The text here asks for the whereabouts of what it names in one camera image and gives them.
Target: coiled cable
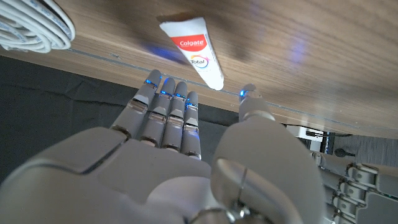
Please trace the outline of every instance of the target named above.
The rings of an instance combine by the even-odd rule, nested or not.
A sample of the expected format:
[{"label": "coiled cable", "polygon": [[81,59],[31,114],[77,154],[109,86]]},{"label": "coiled cable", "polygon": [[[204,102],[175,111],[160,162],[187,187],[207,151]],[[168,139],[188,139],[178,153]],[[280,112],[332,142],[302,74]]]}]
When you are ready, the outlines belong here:
[{"label": "coiled cable", "polygon": [[48,53],[68,49],[75,27],[53,0],[0,0],[0,45]]}]

